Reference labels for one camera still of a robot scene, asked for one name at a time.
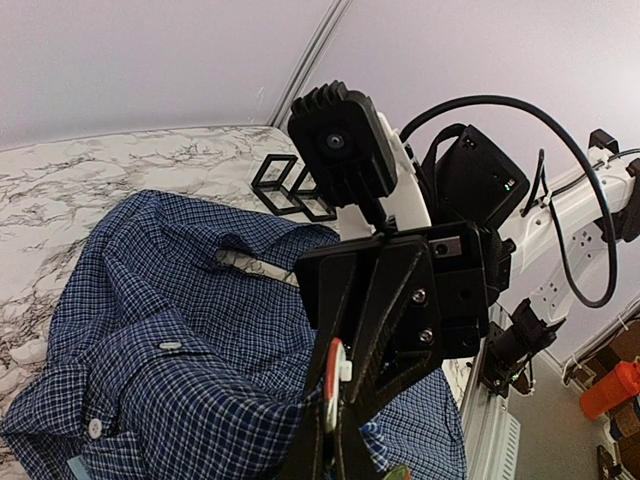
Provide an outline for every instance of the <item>blue plaid shirt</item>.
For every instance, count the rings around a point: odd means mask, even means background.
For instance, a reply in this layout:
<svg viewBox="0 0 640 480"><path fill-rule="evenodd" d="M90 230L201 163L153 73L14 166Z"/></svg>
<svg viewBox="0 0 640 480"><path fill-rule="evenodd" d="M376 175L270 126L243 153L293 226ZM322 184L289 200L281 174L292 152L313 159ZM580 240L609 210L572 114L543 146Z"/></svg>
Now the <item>blue plaid shirt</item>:
<svg viewBox="0 0 640 480"><path fill-rule="evenodd" d="M220 249L291 270L338 241L317 225L145 191L92 232L51 325L47 368L0 434L34 479L274 478L308 402L310 329L295 287L223 265ZM441 371L362 429L379 469L462 479Z"/></svg>

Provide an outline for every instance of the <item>orange bottle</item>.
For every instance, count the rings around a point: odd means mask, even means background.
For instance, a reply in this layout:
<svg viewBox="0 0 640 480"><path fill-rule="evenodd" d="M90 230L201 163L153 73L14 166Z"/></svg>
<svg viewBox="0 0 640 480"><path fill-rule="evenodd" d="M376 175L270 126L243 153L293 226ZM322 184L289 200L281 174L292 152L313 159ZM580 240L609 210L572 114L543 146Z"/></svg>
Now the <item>orange bottle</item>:
<svg viewBox="0 0 640 480"><path fill-rule="evenodd" d="M620 362L606 377L580 397L589 420L595 420L625 400L640 394L640 363Z"/></svg>

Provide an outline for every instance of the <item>checkered shirt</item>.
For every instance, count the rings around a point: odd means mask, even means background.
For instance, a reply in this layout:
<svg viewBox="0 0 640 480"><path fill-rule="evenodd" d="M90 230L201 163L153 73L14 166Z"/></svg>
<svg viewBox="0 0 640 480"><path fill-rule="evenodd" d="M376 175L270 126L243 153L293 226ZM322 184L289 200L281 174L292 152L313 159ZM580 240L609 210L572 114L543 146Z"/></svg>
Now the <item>checkered shirt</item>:
<svg viewBox="0 0 640 480"><path fill-rule="evenodd" d="M314 343L292 285L219 262L239 251L285 270L336 234L167 193L130 197L92 232L52 320L47 368L2 435L31 478L276 478L302 413ZM99 421L101 431L89 434ZM466 475L442 371L362 428L376 466Z"/></svg>

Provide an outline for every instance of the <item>white wall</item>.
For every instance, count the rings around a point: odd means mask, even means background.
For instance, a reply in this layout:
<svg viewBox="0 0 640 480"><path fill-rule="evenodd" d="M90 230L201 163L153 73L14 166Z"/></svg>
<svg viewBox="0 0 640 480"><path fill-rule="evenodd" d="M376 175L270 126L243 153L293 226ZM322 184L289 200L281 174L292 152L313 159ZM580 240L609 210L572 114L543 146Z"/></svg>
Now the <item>white wall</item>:
<svg viewBox="0 0 640 480"><path fill-rule="evenodd" d="M0 0L0 150L265 124L331 0Z"/></svg>
<svg viewBox="0 0 640 480"><path fill-rule="evenodd" d="M636 0L356 0L309 82L342 79L369 94L392 125L450 98L512 95L554 116L579 143L602 127L622 148L640 146L640 4ZM532 117L501 107L450 113L415 135L426 152L444 126L480 127L530 176L537 151L547 150L551 177L575 160ZM513 307L541 283L557 259L514 282L503 294ZM552 348L556 358L595 335L640 291L640 240L621 252L613 303L600 311L576 308Z"/></svg>

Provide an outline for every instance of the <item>marble countertop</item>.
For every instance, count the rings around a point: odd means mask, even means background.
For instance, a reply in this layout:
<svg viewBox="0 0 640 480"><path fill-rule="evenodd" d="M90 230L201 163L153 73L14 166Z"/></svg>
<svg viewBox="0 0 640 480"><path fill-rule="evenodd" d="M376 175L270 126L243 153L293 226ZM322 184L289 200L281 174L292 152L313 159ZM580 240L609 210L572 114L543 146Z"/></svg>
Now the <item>marble countertop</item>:
<svg viewBox="0 0 640 480"><path fill-rule="evenodd" d="M111 208L134 192L156 189L268 213L250 181L269 153L295 149L274 128L223 127L0 152L0 418L42 371L57 299L89 232ZM229 261L270 274L268 266ZM467 362L447 361L443 368L460 404ZM0 477L27 478L2 440Z"/></svg>

